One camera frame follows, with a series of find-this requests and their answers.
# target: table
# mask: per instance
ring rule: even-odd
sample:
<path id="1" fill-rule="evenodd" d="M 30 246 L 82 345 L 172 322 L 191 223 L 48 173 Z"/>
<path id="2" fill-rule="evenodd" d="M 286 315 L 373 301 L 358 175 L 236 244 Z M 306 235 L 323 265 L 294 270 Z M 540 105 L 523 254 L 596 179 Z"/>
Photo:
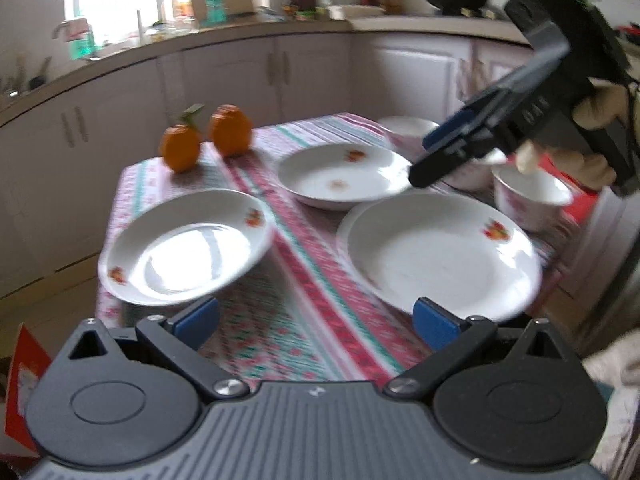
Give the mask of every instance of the table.
<path id="1" fill-rule="evenodd" d="M 145 209 L 191 190 L 227 187 L 260 197 L 276 217 L 274 245 L 258 266 L 218 295 L 222 320 L 200 353 L 252 385 L 258 380 L 386 383 L 424 359 L 428 347 L 412 330 L 410 316 L 361 289 L 340 263 L 335 232 L 345 213 L 302 205 L 273 174 L 279 157 L 306 146 L 345 141 L 385 146 L 383 132 L 372 121 L 337 114 L 257 129 L 252 152 L 226 161 L 205 142 L 198 167 L 186 174 L 173 174 L 160 158 L 144 160 L 122 173 L 105 247 Z M 434 190 L 452 192 L 444 184 Z M 558 226 L 533 238 L 546 276 L 558 274 L 556 255 L 577 227 L 569 211 Z M 98 291 L 97 316 L 107 327 L 132 324 L 148 313 Z"/>

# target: white dish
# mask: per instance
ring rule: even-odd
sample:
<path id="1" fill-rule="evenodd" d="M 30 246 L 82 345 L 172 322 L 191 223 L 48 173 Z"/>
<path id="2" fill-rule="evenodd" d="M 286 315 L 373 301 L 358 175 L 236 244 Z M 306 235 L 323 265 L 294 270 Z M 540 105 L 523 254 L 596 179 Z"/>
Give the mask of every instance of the white dish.
<path id="1" fill-rule="evenodd" d="M 323 144 L 284 158 L 277 174 L 282 187 L 300 202 L 347 211 L 409 188 L 409 166 L 408 160 L 386 148 Z"/>
<path id="2" fill-rule="evenodd" d="M 460 191 L 480 191 L 491 187 L 494 179 L 492 167 L 507 162 L 501 150 L 495 148 L 483 158 L 472 158 L 461 168 L 448 174 L 442 181 Z"/>
<path id="3" fill-rule="evenodd" d="M 524 311 L 540 289 L 533 244 L 494 208 L 460 195 L 414 191 L 350 212 L 338 250 L 363 286 L 407 313 L 426 296 L 464 319 Z"/>
<path id="4" fill-rule="evenodd" d="M 569 187 L 544 170 L 523 174 L 515 166 L 497 166 L 494 178 L 495 205 L 527 231 L 551 227 L 574 201 Z"/>
<path id="5" fill-rule="evenodd" d="M 104 288 L 127 303 L 168 306 L 229 285 L 271 246 L 274 219 L 261 200 L 210 189 L 163 202 L 136 218 L 100 256 Z"/>
<path id="6" fill-rule="evenodd" d="M 437 123 L 418 117 L 383 117 L 378 124 L 388 130 L 387 140 L 407 160 L 415 162 L 424 154 L 422 140 L 438 127 Z"/>

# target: striped tablecloth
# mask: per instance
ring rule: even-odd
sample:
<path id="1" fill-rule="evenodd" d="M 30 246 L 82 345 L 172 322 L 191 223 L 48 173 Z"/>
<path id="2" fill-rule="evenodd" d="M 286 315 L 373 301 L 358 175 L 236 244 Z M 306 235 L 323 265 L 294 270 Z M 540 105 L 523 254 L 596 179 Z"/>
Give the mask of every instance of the striped tablecloth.
<path id="1" fill-rule="evenodd" d="M 339 114 L 260 128 L 253 151 L 226 162 L 206 142 L 199 166 L 187 174 L 173 174 L 160 158 L 122 173 L 106 246 L 145 209 L 190 190 L 239 189 L 271 207 L 278 228 L 273 248 L 254 270 L 219 295 L 220 327 L 200 350 L 249 382 L 370 379 L 382 384 L 428 355 L 410 318 L 364 292 L 340 263 L 335 232 L 344 213 L 300 204 L 273 175 L 279 157 L 305 146 L 341 141 L 385 145 L 378 124 Z M 574 227 L 567 219 L 534 240 L 545 267 Z M 98 292 L 97 315 L 109 327 L 130 324 L 132 317 L 146 314 L 136 316 L 132 308 L 123 307 L 102 288 Z"/>

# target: orange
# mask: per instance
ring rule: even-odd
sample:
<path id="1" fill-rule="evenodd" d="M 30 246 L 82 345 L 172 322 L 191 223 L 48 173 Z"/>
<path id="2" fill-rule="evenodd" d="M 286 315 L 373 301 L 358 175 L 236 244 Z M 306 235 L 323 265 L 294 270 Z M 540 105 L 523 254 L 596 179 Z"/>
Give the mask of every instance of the orange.
<path id="1" fill-rule="evenodd" d="M 209 138 L 220 155 L 242 155 L 251 147 L 252 127 L 251 121 L 240 108 L 222 105 L 209 121 Z"/>
<path id="2" fill-rule="evenodd" d="M 193 115 L 202 105 L 193 105 L 180 116 L 184 124 L 176 124 L 168 128 L 160 142 L 159 153 L 164 163 L 175 171 L 182 173 L 194 168 L 200 156 L 200 133 L 193 124 Z"/>

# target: cabinet door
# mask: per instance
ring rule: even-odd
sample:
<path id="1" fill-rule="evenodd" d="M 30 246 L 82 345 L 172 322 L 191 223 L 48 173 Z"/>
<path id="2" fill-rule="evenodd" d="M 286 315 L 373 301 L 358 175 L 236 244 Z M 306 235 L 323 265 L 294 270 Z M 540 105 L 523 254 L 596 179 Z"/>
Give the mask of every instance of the cabinet door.
<path id="1" fill-rule="evenodd" d="M 429 34 L 359 34 L 353 110 L 369 119 L 413 116 L 442 123 L 467 95 L 472 43 Z"/>
<path id="2" fill-rule="evenodd" d="M 0 298 L 42 276 L 39 264 L 17 227 L 23 222 L 22 214 L 12 216 L 0 198 Z"/>
<path id="3" fill-rule="evenodd" d="M 169 124 L 156 60 L 118 70 L 73 92 L 73 126 L 100 174 L 94 202 L 104 233 L 122 170 L 157 156 Z"/>
<path id="4" fill-rule="evenodd" d="M 280 122 L 275 78 L 275 40 L 233 41 L 182 53 L 189 104 L 202 103 L 196 117 L 202 132 L 220 105 L 236 105 L 254 126 Z"/>
<path id="5" fill-rule="evenodd" d="M 526 46 L 488 40 L 474 40 L 474 43 L 478 91 L 525 65 L 533 56 L 533 50 Z"/>
<path id="6" fill-rule="evenodd" d="M 2 182 L 44 274 L 96 253 L 104 238 L 95 193 L 102 187 L 100 153 L 73 129 L 70 94 L 30 110 L 0 136 Z"/>
<path id="7" fill-rule="evenodd" d="M 347 34 L 278 38 L 283 121 L 350 110 L 350 39 Z"/>

